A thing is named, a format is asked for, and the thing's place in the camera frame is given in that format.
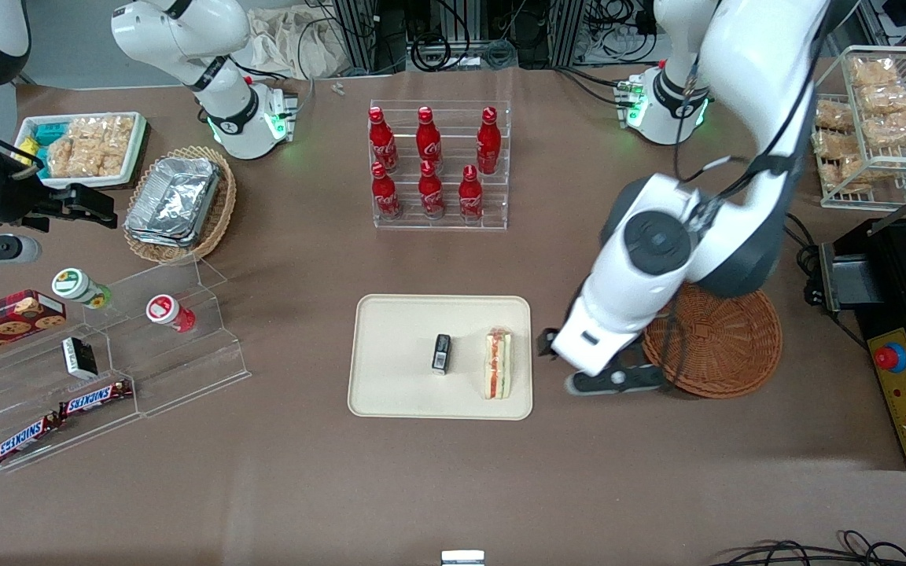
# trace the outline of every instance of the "white tray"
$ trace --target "white tray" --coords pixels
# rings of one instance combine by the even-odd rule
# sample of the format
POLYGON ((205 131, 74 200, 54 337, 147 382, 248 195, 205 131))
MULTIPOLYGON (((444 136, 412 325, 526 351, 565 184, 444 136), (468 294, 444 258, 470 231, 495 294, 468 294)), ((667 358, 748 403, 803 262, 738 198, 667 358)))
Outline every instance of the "white tray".
POLYGON ((355 313, 348 408, 360 417, 518 421, 533 408, 529 304, 521 297, 366 295, 355 313), (483 397, 485 336, 513 333, 510 397, 483 397), (450 370, 431 370, 437 334, 450 370))
POLYGON ((132 178, 135 171, 135 165, 138 162, 139 150, 142 147, 142 140, 145 138, 145 117, 139 112, 99 112, 98 114, 58 114, 55 116, 32 116, 24 118, 19 125, 19 133, 16 134, 14 147, 27 136, 32 136, 35 126, 40 124, 68 124, 76 118, 103 118, 105 116, 126 116, 135 119, 135 125, 132 127, 132 137, 128 141, 128 149, 125 151, 125 162, 121 165, 121 175, 109 175, 105 177, 48 177, 40 179, 44 186, 53 187, 53 189, 64 189, 65 186, 73 182, 78 182, 84 186, 115 186, 116 184, 125 184, 132 178))

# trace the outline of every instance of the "snickers bar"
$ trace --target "snickers bar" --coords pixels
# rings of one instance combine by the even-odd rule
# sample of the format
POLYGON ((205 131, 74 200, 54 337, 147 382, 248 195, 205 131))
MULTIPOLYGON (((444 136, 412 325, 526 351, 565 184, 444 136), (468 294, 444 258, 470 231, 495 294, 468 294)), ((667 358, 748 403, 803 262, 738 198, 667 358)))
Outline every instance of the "snickers bar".
POLYGON ((45 434, 60 426, 61 419, 54 411, 51 411, 50 415, 40 417, 36 422, 31 423, 0 444, 0 464, 9 456, 17 454, 17 452, 26 448, 31 442, 39 440, 45 434))
POLYGON ((90 411, 90 409, 100 407, 105 402, 131 397, 133 394, 132 382, 130 380, 120 380, 120 382, 109 384, 103 389, 80 395, 71 401, 60 402, 58 404, 58 415, 61 415, 62 419, 68 419, 68 416, 72 415, 72 413, 85 413, 90 411))

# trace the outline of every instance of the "small jar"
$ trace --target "small jar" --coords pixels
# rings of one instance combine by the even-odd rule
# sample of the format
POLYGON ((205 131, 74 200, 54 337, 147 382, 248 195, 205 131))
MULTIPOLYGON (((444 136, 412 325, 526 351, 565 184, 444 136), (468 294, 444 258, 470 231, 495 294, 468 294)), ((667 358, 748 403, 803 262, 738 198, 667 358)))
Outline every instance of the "small jar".
POLYGON ((111 300, 111 290, 97 283, 82 269, 62 269, 51 281, 51 290, 64 300, 71 300, 89 308, 104 308, 111 300))
POLYGON ((156 295, 145 307, 149 320, 158 325, 170 326, 179 333, 194 327, 194 312, 183 307, 170 295, 156 295))

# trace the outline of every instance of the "red button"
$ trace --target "red button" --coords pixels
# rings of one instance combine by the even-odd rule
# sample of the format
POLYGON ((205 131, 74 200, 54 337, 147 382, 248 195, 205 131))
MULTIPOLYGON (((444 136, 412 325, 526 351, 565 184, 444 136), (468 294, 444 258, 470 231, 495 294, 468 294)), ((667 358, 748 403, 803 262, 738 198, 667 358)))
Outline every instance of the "red button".
POLYGON ((880 369, 894 369, 900 363, 900 357, 895 352, 894 348, 884 347, 877 348, 876 352, 873 354, 873 361, 876 362, 876 366, 880 369))

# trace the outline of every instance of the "cloth bag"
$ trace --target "cloth bag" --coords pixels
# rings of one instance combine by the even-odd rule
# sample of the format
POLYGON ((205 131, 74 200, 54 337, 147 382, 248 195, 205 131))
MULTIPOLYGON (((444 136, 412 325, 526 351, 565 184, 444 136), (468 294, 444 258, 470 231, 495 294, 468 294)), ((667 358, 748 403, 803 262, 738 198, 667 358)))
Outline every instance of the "cloth bag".
POLYGON ((348 54, 341 44, 341 28, 336 21, 318 21, 303 33, 308 23, 333 15, 330 8, 327 8, 327 14, 324 12, 302 4, 249 10, 247 18, 254 37, 251 67, 266 72, 287 71, 298 79, 320 79, 350 67, 348 54), (302 50, 299 48, 300 33, 302 50), (303 58, 302 71, 298 57, 303 58))

